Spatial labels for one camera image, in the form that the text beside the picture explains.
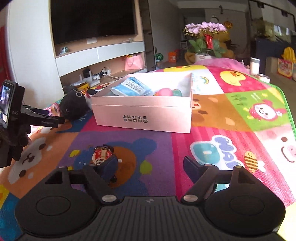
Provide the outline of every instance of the cartoon duck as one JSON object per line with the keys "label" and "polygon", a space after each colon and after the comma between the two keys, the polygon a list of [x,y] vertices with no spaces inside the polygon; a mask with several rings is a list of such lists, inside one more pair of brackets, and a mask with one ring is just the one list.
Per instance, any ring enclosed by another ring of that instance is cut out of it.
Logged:
{"label": "cartoon duck", "polygon": [[227,84],[234,86],[241,86],[240,81],[246,80],[244,74],[236,71],[223,71],[220,76]]}
{"label": "cartoon duck", "polygon": [[187,65],[187,66],[177,66],[177,67],[166,68],[163,71],[164,72],[182,72],[182,71],[192,71],[192,70],[198,70],[198,69],[207,69],[207,67],[203,65]]}

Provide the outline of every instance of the green plant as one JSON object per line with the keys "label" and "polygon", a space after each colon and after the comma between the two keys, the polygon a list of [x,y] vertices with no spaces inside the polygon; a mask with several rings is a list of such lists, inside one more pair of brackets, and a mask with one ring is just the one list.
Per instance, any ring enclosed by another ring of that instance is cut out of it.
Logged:
{"label": "green plant", "polygon": [[207,48],[207,44],[205,42],[205,38],[198,38],[196,41],[189,40],[189,43],[194,47],[196,53],[201,54],[204,52],[204,49]]}
{"label": "green plant", "polygon": [[189,40],[189,43],[194,48],[195,53],[197,54],[207,54],[210,56],[216,56],[217,58],[221,58],[223,53],[226,53],[226,49],[220,47],[219,40],[213,39],[213,49],[207,48],[207,44],[205,42],[205,37],[201,37],[194,40]]}
{"label": "green plant", "polygon": [[217,58],[221,58],[223,53],[226,53],[226,49],[220,47],[220,42],[217,39],[213,40],[213,52]]}

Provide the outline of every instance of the colorful foam mat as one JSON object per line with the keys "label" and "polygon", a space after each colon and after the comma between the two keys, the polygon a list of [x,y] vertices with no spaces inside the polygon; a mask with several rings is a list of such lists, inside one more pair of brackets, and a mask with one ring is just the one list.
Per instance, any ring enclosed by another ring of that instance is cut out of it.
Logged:
{"label": "colorful foam mat", "polygon": [[59,128],[38,128],[20,161],[0,169],[1,241],[21,233],[14,217],[20,198],[57,166],[80,169],[89,164],[94,147],[102,144],[113,146],[122,159],[117,182],[110,184],[119,197],[181,197],[193,184],[183,169],[186,155],[220,169],[243,165],[283,201],[286,218],[279,234],[295,240],[295,125],[282,91],[219,67],[161,71],[193,74],[191,133],[98,126],[92,112]]}

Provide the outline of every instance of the tv screen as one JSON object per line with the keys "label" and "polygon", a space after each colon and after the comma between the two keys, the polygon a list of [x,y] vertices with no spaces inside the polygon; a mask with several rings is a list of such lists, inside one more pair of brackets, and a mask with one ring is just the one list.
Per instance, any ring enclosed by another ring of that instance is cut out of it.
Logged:
{"label": "tv screen", "polygon": [[0,98],[0,112],[2,116],[0,117],[4,123],[7,122],[7,112],[9,107],[9,97],[10,97],[11,88],[3,85],[1,90],[1,98]]}
{"label": "tv screen", "polygon": [[54,44],[137,34],[134,0],[51,0]]}

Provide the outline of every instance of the orange bag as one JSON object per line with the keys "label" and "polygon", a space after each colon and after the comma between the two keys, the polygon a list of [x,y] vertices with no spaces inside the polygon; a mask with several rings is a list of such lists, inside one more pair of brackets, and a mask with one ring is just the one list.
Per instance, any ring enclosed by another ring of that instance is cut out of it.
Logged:
{"label": "orange bag", "polygon": [[168,61],[170,63],[176,63],[176,61],[177,61],[176,56],[177,56],[176,52],[169,52],[168,53]]}

